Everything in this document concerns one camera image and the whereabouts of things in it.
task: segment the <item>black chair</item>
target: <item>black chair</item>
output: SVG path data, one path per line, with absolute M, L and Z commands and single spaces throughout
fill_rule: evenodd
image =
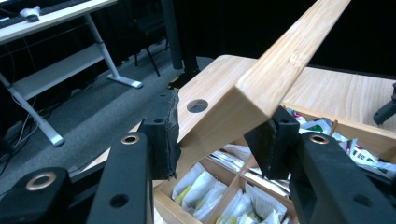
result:
M 135 19 L 132 25 L 138 39 L 139 43 L 148 53 L 149 59 L 154 66 L 157 76 L 160 76 L 157 65 L 154 62 L 149 47 L 153 44 L 157 44 L 160 41 L 166 40 L 164 50 L 167 50 L 168 40 L 166 38 L 165 23 L 163 20 L 163 14 L 153 13 L 148 14 L 140 19 Z M 134 64 L 137 66 L 137 53 L 134 55 Z

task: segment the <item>gray floor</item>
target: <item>gray floor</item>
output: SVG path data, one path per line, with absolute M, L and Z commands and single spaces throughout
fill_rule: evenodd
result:
M 170 52 L 162 50 L 163 47 L 164 41 L 150 47 L 160 77 L 145 51 L 138 55 L 137 67 L 134 57 L 119 67 L 120 75 L 143 82 L 142 89 L 109 80 L 108 72 L 104 72 L 86 90 L 73 91 L 73 96 L 47 118 L 64 138 L 64 144 L 54 147 L 37 129 L 0 176 L 0 198 L 21 177 L 39 168 L 59 166 L 75 174 L 109 148 L 114 136 L 131 130 L 150 110 L 154 97 L 166 91 L 167 84 L 183 72 L 173 68 Z M 197 61 L 202 70 L 213 60 Z

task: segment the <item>desk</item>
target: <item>desk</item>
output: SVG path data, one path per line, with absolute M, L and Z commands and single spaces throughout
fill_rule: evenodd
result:
M 11 92 L 12 96 L 18 101 L 20 106 L 35 119 L 38 127 L 56 147 L 60 146 L 64 142 L 64 139 L 35 112 L 35 110 L 27 103 L 27 100 L 101 60 L 106 61 L 106 64 L 111 71 L 111 74 L 107 76 L 108 78 L 135 88 L 141 88 L 143 86 L 139 81 L 119 75 L 117 68 L 107 51 L 105 43 L 99 35 L 99 32 L 90 16 L 91 12 L 103 7 L 108 7 L 116 2 L 117 0 L 91 0 L 41 16 L 40 20 L 37 22 L 23 21 L 1 29 L 0 44 L 6 44 L 14 39 L 31 35 L 59 23 L 70 21 L 81 16 L 84 16 L 90 27 L 92 35 L 96 40 L 96 44 L 93 44 L 80 52 L 77 52 L 12 84 L 10 84 L 4 76 L 0 74 L 0 81 L 6 86 L 9 92 Z

